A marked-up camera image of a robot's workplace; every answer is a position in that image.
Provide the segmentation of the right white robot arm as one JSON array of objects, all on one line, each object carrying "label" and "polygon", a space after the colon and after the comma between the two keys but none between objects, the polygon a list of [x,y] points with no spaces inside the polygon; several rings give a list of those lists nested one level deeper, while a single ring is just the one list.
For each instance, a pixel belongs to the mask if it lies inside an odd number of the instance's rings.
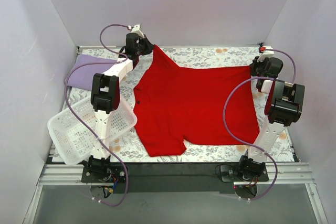
[{"label": "right white robot arm", "polygon": [[280,59],[274,57],[262,60],[255,57],[249,65],[253,77],[267,77],[270,80],[258,80],[256,84],[259,92],[268,95],[264,109],[266,117],[254,146],[240,158],[237,173],[242,180],[248,181],[254,176],[261,176],[267,161],[266,153],[271,150],[285,128],[301,117],[305,86],[282,80],[276,81],[283,65]]}]

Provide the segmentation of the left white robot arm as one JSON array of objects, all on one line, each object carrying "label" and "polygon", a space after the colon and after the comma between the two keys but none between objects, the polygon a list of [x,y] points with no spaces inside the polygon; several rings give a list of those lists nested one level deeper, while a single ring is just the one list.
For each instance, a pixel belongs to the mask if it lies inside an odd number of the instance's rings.
[{"label": "left white robot arm", "polygon": [[130,32],[126,36],[124,51],[127,58],[119,58],[104,73],[96,73],[92,80],[91,104],[95,111],[95,133],[100,146],[95,145],[90,159],[106,161],[110,157],[109,142],[111,120],[120,104],[120,81],[132,71],[139,62],[139,57],[150,54],[154,49],[146,35]]}]

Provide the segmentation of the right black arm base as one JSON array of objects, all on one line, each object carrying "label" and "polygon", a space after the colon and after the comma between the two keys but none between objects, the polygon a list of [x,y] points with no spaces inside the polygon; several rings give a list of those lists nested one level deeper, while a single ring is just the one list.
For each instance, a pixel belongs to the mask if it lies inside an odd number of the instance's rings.
[{"label": "right black arm base", "polygon": [[258,182],[268,182],[266,164],[255,162],[246,155],[237,163],[223,163],[214,168],[215,175],[223,183],[233,183],[234,193],[241,198],[257,196]]}]

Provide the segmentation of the red t shirt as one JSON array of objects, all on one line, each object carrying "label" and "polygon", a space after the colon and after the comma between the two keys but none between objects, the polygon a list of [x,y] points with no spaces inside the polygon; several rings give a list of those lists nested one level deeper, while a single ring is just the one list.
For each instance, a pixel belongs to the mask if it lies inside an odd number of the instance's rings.
[{"label": "red t shirt", "polygon": [[136,133],[151,157],[181,155],[185,142],[236,145],[259,134],[248,66],[178,66],[158,46],[134,88]]}]

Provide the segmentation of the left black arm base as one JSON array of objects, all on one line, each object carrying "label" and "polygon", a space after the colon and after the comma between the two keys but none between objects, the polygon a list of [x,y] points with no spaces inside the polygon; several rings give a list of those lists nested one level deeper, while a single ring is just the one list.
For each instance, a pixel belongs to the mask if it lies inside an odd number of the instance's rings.
[{"label": "left black arm base", "polygon": [[126,182],[125,171],[122,166],[113,165],[110,158],[96,159],[90,156],[87,161],[82,161],[83,172],[81,177],[82,183],[103,183],[103,198],[107,199],[115,190],[116,186]]}]

